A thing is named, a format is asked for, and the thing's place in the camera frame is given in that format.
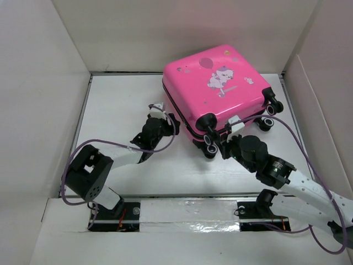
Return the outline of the pink hard-shell suitcase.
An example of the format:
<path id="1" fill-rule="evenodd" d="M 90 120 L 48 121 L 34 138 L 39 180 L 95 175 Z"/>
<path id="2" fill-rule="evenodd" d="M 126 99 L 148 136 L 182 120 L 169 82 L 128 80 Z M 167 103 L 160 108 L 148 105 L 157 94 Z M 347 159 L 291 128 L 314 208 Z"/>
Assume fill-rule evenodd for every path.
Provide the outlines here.
<path id="1" fill-rule="evenodd" d="M 212 159 L 240 127 L 256 122 L 269 131 L 273 122 L 260 118 L 284 109 L 271 85 L 231 45 L 220 45 L 168 63 L 163 89 L 184 124 L 189 139 Z"/>

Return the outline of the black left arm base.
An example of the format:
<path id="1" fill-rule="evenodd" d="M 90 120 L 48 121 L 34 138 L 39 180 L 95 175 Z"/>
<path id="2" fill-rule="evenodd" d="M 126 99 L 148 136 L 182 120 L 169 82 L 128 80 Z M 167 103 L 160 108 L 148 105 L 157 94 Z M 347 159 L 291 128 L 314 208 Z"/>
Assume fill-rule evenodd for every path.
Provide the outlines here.
<path id="1" fill-rule="evenodd" d="M 88 230 L 91 232 L 139 232 L 140 202 L 118 202 L 116 212 L 98 205 L 97 213 L 93 204 L 87 204 L 90 210 Z"/>

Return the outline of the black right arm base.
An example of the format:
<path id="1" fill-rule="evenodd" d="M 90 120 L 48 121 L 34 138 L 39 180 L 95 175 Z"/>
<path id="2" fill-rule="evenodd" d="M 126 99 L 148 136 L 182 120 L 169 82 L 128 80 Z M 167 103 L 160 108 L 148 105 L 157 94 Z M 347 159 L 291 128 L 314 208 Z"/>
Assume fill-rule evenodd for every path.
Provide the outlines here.
<path id="1" fill-rule="evenodd" d="M 256 202 L 238 201 L 233 215 L 239 218 L 241 232 L 284 231 L 291 232 L 287 217 L 274 215 L 269 210 L 259 210 Z"/>

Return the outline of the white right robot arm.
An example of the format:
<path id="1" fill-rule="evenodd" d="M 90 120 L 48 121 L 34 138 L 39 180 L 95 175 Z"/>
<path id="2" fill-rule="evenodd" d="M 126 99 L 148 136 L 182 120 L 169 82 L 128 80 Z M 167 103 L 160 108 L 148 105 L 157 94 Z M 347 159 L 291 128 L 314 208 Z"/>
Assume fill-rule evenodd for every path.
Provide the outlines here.
<path id="1" fill-rule="evenodd" d="M 256 136 L 221 142 L 223 159 L 233 158 L 266 185 L 255 202 L 261 217 L 293 218 L 317 227 L 352 248 L 352 200 L 308 178 L 289 162 L 268 153 Z"/>

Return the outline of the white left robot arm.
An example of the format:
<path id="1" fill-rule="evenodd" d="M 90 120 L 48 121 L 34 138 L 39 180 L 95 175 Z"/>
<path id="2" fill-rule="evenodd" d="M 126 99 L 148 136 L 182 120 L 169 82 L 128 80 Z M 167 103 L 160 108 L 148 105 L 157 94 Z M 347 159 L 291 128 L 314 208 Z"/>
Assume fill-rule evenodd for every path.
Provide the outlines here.
<path id="1" fill-rule="evenodd" d="M 119 218 L 124 200 L 105 185 L 109 173 L 119 167 L 143 163 L 154 153 L 164 151 L 171 143 L 161 149 L 157 149 L 157 145 L 164 137 L 174 139 L 179 128 L 180 122 L 170 113 L 165 118 L 149 116 L 130 146 L 99 139 L 85 141 L 74 150 L 63 173 L 61 192 L 64 203 L 78 205 L 66 199 L 67 187 L 83 203 L 93 203 L 111 219 Z"/>

